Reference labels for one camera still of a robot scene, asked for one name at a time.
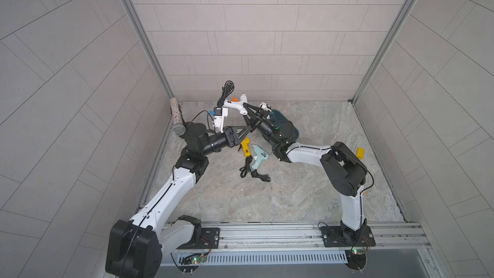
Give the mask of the yellow hot glue gun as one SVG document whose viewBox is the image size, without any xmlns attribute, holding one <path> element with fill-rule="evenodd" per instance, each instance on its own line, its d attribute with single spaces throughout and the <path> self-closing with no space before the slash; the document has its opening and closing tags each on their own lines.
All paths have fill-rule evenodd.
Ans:
<svg viewBox="0 0 494 278">
<path fill-rule="evenodd" d="M 247 174 L 249 174 L 253 171 L 252 166 L 251 166 L 251 163 L 253 161 L 253 156 L 252 156 L 251 150 L 249 148 L 249 145 L 250 145 L 250 139 L 248 137 L 246 137 L 241 142 L 241 145 L 239 147 L 239 151 L 242 150 L 244 157 L 245 157 L 244 166 L 239 169 L 241 172 L 240 176 L 242 178 L 245 178 L 247 176 Z"/>
</svg>

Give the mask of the white hot glue gun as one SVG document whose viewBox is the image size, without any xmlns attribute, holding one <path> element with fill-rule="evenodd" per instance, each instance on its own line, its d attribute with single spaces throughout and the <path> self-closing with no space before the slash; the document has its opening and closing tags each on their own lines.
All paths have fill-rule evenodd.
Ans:
<svg viewBox="0 0 494 278">
<path fill-rule="evenodd" d="M 224 132 L 225 118 L 228 117 L 231 109 L 237 110 L 243 118 L 244 115 L 247 114 L 246 109 L 243 108 L 243 103 L 248 103 L 248 99 L 245 94 L 242 94 L 240 99 L 236 99 L 235 97 L 232 100 L 228 99 L 228 97 L 233 94 L 234 89 L 234 83 L 232 81 L 226 81 L 225 85 L 222 87 L 222 94 L 217 102 L 217 106 L 212 111 L 215 130 L 218 130 L 220 133 Z M 262 108 L 262 113 L 270 119 L 271 109 L 267 107 L 266 104 L 261 104 L 260 108 Z"/>
</svg>

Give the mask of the mint green hot glue gun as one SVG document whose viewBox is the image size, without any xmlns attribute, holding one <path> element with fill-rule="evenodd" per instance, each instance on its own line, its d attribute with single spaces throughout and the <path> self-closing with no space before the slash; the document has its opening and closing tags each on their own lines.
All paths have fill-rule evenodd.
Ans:
<svg viewBox="0 0 494 278">
<path fill-rule="evenodd" d="M 264 182 L 271 182 L 271 178 L 269 175 L 262 175 L 258 171 L 261 164 L 269 158 L 269 154 L 258 145 L 253 145 L 252 147 L 254 156 L 251 156 L 252 161 L 248 164 L 251 176 L 253 178 L 258 178 Z"/>
</svg>

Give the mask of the teal plastic storage box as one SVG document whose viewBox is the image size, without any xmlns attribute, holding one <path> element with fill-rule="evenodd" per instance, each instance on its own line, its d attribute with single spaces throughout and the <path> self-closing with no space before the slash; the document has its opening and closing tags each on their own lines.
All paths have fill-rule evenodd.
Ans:
<svg viewBox="0 0 494 278">
<path fill-rule="evenodd" d="M 299 138 L 299 131 L 293 122 L 288 120 L 280 111 L 273 109 L 270 113 L 273 127 L 271 136 L 276 143 L 291 143 Z"/>
</svg>

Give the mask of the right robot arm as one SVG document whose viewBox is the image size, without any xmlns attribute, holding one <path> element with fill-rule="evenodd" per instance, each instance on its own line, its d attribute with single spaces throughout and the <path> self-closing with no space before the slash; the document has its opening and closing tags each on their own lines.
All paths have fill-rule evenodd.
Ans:
<svg viewBox="0 0 494 278">
<path fill-rule="evenodd" d="M 330 183 L 342 200 L 341 227 L 357 232 L 365 224 L 361 194 L 369 171 L 361 160 L 342 142 L 331 146 L 299 143 L 298 129 L 278 110 L 265 103 L 256 107 L 243 104 L 246 123 L 258 129 L 271 145 L 271 151 L 281 162 L 306 163 L 324 169 Z"/>
</svg>

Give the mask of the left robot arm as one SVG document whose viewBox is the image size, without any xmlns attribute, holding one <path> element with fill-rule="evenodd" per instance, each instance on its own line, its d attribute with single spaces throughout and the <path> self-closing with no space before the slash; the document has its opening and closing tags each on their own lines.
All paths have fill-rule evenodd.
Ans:
<svg viewBox="0 0 494 278">
<path fill-rule="evenodd" d="M 180 218 L 166 229 L 168 218 L 181 199 L 204 175 L 208 155 L 235 147 L 252 130 L 250 126 L 227 126 L 216 133 L 206 125 L 189 122 L 181 138 L 186 146 L 163 187 L 129 221 L 119 220 L 109 235 L 105 271 L 117 277 L 154 277 L 169 254 L 189 242 L 197 243 L 200 222 Z"/>
</svg>

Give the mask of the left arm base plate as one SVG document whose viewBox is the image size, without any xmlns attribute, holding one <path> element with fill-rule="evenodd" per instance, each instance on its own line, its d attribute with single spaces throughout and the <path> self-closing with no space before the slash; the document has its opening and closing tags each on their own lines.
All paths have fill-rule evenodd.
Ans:
<svg viewBox="0 0 494 278">
<path fill-rule="evenodd" d="M 202 228 L 199 234 L 195 233 L 188 243 L 183 244 L 178 249 L 217 249 L 220 232 L 220 228 Z"/>
</svg>

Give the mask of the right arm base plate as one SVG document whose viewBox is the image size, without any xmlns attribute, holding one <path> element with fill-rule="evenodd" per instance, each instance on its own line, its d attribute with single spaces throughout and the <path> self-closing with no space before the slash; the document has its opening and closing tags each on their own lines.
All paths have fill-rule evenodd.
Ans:
<svg viewBox="0 0 494 278">
<path fill-rule="evenodd" d="M 369 226 L 364 225 L 359 230 L 354 231 L 344 225 L 331 227 L 327 225 L 319 226 L 324 247 L 344 248 L 344 247 L 375 247 L 374 235 Z"/>
</svg>

